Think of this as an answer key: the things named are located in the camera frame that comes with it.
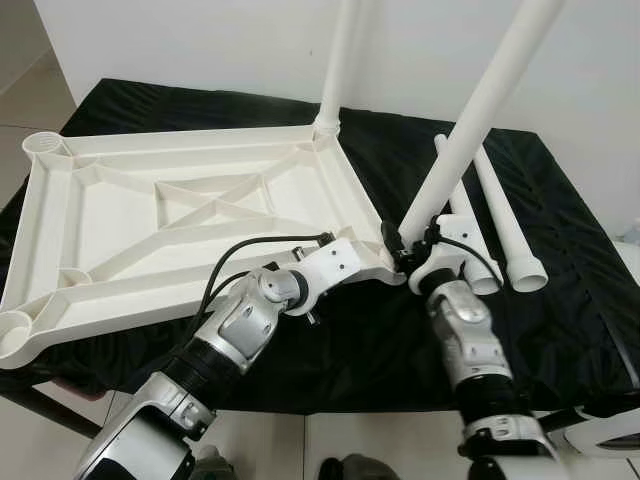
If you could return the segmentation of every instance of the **white plastic pipe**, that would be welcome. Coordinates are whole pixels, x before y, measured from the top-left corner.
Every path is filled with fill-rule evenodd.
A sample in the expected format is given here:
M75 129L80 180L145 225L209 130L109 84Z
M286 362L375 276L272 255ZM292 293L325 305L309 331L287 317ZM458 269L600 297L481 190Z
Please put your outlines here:
M436 135L433 139L433 142L436 145L436 150L438 154L442 153L447 145L447 137L445 135ZM449 204L451 205L451 211L458 215L464 215L471 218L474 224L474 230L478 232L478 236L475 239L475 245L472 247L484 257L484 259L489 263L496 276L502 282L502 274L500 273L500 267L498 266L498 262L496 262L491 255L489 254L489 250L487 249L487 244L484 241L484 237L482 236L482 231L480 230L480 225L478 225L478 220L476 219L476 215L473 212L473 207L471 207L471 202L469 201L469 196L467 195L467 191L464 188L464 183L460 180L455 188L453 189L453 193L451 194L451 198L449 198ZM491 272L487 270L482 262L480 262L477 258L472 255L469 256L466 261L466 265L464 267L464 276L471 285L471 289L473 293L476 295L489 295L491 293L495 293L500 289L500 285L496 283Z
M484 147L480 146L473 162L507 258L507 276L513 289L517 292L539 290L549 277L540 260L531 253Z
M447 149L438 156L400 224L399 232L407 247L422 238L431 217L447 203L563 3L525 0L520 6L451 132Z
M316 131L322 135L336 135L340 128L340 102L359 6L360 0L342 0L340 4L338 24L322 91L322 103L314 121Z

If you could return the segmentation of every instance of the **black tablecloth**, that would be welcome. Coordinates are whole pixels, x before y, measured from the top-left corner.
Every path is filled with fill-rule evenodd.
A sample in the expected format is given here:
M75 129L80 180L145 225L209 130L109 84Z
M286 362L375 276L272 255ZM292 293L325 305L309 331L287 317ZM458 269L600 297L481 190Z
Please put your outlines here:
M65 136L301 125L317 105L233 92L103 80ZM342 109L340 143L380 216L399 223L436 157L448 122ZM549 273L541 291L507 286L486 302L518 389L536 409L638 390L640 289L540 138L492 130L489 157L534 253ZM464 178L492 256L504 256L471 168ZM6 276L24 187L0 215ZM338 288L318 305L322 323L284 318L226 408L316 411L451 407L440 349L420 298L371 281ZM69 342L0 372L0 390L61 377L85 393L133 391L180 338L185 320Z

